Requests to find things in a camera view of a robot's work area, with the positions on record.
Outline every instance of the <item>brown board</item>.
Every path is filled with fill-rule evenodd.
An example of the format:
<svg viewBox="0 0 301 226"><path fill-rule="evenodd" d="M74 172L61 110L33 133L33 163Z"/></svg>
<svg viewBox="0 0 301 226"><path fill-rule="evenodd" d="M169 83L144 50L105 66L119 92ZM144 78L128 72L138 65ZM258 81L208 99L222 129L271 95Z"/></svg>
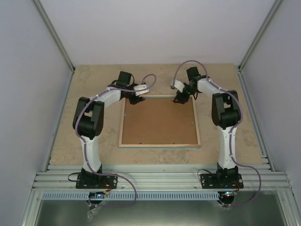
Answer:
<svg viewBox="0 0 301 226"><path fill-rule="evenodd" d="M124 100L120 147L200 147L194 99L175 104L170 95L148 95L131 105Z"/></svg>

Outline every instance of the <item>beige table surface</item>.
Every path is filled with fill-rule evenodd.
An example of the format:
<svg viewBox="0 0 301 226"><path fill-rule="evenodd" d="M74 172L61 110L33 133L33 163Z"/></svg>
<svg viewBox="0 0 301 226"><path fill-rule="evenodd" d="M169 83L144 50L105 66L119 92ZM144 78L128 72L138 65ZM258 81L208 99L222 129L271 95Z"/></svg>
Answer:
<svg viewBox="0 0 301 226"><path fill-rule="evenodd" d="M187 64L179 71L177 80L187 82ZM78 99L92 97L118 78L120 71L132 73L136 83L149 74L158 80L150 94L175 94L170 82L178 65L80 65L76 67L64 107L50 164L82 164L83 154L79 138L72 128ZM207 64L209 76L226 89L235 89L244 109L244 120L237 129L236 155L241 163L261 164L261 152L249 116L246 101L233 64ZM151 84L153 78L147 79ZM196 100L201 148L119 148L121 101L105 109L104 127L99 137L100 159L104 164L212 164L219 156L218 131L211 119L211 98L199 94Z"/></svg>

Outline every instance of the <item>metal corner post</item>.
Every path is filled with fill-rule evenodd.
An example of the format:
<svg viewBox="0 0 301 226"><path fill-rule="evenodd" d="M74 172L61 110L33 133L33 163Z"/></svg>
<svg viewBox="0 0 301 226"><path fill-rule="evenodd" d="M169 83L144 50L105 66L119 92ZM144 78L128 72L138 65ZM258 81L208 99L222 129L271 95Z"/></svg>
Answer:
<svg viewBox="0 0 301 226"><path fill-rule="evenodd" d="M259 29L259 31L257 32L252 44L250 45L248 51L246 52L242 62L239 65L239 71L241 72L242 69L244 68L244 66L246 65L248 59L250 58L251 54L253 53L253 51L255 50L257 44L259 43L260 39L262 38L262 36L264 35L265 31L267 30L270 22L272 21L272 19L274 18L274 15L278 12L278 9L280 8L281 4L283 3L284 0L275 0L271 10L269 11L268 15L266 16L266 18L264 19L263 24L261 25L261 28Z"/></svg>
<svg viewBox="0 0 301 226"><path fill-rule="evenodd" d="M47 16L47 13L42 5L42 3L40 2L40 0L32 0L34 6L36 7L37 11L39 12L40 16L42 17L42 20L44 21L46 27L48 28L52 38L54 39L56 45L58 46L61 54L63 55L66 63L68 64L70 70L72 71L72 73L74 72L75 70L75 67L73 66L61 40L59 39L49 17Z"/></svg>

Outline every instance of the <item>plywood board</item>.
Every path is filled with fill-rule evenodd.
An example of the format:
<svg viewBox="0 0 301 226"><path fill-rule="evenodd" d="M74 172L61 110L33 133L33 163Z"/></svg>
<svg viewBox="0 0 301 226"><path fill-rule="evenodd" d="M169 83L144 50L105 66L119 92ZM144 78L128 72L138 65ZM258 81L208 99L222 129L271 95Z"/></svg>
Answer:
<svg viewBox="0 0 301 226"><path fill-rule="evenodd" d="M119 147L201 147L193 98L184 105L171 95L144 98L136 105L124 99Z"/></svg>
<svg viewBox="0 0 301 226"><path fill-rule="evenodd" d="M72 128L72 120L78 99L92 97L106 89L118 78L120 71L130 72L136 82L154 73L157 83L150 94L175 95L170 82L179 65L81 65L73 75L59 130L55 139L50 164L82 164L83 153L79 138ZM186 70L196 64L187 64L179 71L177 80L187 82ZM248 113L244 94L240 87L233 64L206 64L209 76L214 82L229 90L238 92L243 107L244 120L236 132L236 157L245 164L262 163L252 121ZM103 131L99 136L99 156L103 164L215 164L219 158L219 134L211 119L211 98L199 94L195 101L198 113L199 131L202 138L200 148L119 148L120 117L122 101L105 109Z"/></svg>

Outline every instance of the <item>gray wall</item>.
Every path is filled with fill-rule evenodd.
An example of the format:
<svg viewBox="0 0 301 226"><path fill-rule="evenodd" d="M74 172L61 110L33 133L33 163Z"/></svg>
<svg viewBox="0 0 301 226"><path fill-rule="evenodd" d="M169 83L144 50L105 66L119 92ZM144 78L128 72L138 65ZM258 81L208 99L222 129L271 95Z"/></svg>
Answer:
<svg viewBox="0 0 301 226"><path fill-rule="evenodd" d="M286 0L244 68L277 170L301 209L301 1Z"/></svg>
<svg viewBox="0 0 301 226"><path fill-rule="evenodd" d="M71 61L239 64L275 0L41 0Z"/></svg>
<svg viewBox="0 0 301 226"><path fill-rule="evenodd" d="M71 73L30 0L0 1L0 225L20 225Z"/></svg>

